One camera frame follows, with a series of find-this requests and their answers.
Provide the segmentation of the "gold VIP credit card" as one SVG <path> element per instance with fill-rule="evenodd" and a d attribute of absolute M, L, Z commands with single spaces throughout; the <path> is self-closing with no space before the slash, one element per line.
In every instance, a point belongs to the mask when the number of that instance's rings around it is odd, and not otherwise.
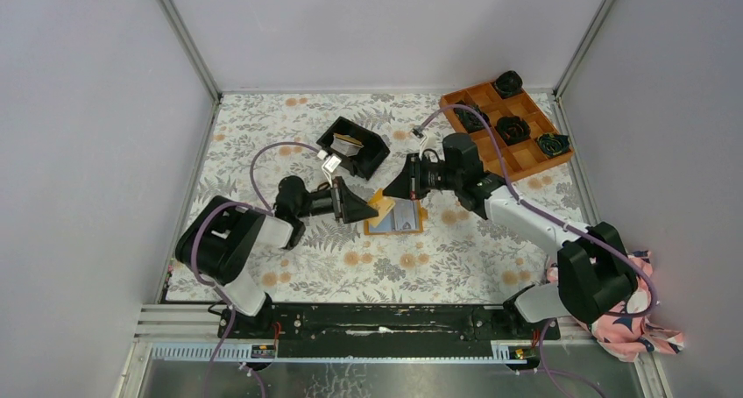
<path fill-rule="evenodd" d="M 383 189 L 378 189 L 367 203 L 371 208 L 377 211 L 375 217 L 367 219 L 370 227 L 377 227 L 382 220 L 393 210 L 395 199 L 385 196 Z"/>

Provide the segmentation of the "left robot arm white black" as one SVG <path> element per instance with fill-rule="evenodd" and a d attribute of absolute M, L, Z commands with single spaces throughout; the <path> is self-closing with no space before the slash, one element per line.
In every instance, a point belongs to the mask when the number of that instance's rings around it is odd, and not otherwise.
<path fill-rule="evenodd" d="M 271 215 L 213 197 L 178 239 L 174 257 L 240 313 L 237 323 L 247 335 L 259 338 L 271 329 L 272 315 L 265 309 L 270 296 L 248 270 L 251 253 L 260 247 L 293 249 L 306 230 L 303 220 L 328 214 L 345 224 L 379 215 L 341 177 L 325 189 L 309 191 L 300 177 L 291 175 L 280 181 Z"/>

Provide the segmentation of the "yellow leather card holder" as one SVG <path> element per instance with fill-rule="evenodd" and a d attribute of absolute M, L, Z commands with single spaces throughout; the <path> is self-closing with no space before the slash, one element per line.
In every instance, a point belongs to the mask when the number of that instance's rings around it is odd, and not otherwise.
<path fill-rule="evenodd" d="M 423 233 L 427 219 L 428 212 L 419 201 L 396 199 L 385 216 L 364 222 L 364 234 L 381 236 Z"/>

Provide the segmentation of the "black plastic card box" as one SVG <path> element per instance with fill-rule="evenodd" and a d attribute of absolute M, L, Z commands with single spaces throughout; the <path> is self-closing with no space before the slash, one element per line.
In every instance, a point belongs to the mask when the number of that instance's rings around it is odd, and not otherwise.
<path fill-rule="evenodd" d="M 338 117 L 316 140 L 321 150 L 336 155 L 340 167 L 351 176 L 369 181 L 390 153 L 389 146 L 376 132 Z"/>

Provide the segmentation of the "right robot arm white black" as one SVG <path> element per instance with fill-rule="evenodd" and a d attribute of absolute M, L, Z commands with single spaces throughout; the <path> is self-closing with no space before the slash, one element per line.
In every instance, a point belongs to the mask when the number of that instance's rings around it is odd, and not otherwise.
<path fill-rule="evenodd" d="M 519 196 L 506 180 L 485 170 L 465 134 L 446 136 L 443 157 L 407 155 L 400 173 L 383 190 L 388 197 L 421 200 L 430 191 L 451 191 L 468 211 L 539 246 L 556 261 L 557 280 L 522 289 L 504 302 L 507 334 L 524 338 L 537 323 L 573 316 L 593 323 L 638 288 L 638 276 L 618 254 L 623 245 L 609 224 L 577 228 Z"/>

